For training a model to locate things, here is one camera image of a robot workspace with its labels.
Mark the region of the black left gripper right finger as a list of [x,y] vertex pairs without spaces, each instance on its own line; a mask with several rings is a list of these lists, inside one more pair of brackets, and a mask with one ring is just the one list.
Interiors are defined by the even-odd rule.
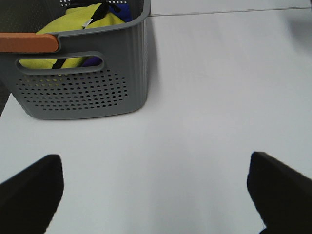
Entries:
[[312,181],[265,152],[253,152],[247,189],[263,234],[312,232]]

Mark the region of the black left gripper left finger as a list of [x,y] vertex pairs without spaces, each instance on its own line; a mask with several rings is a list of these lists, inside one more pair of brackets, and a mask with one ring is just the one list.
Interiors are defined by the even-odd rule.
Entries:
[[63,191],[59,155],[47,155],[7,179],[0,185],[0,232],[45,233]]

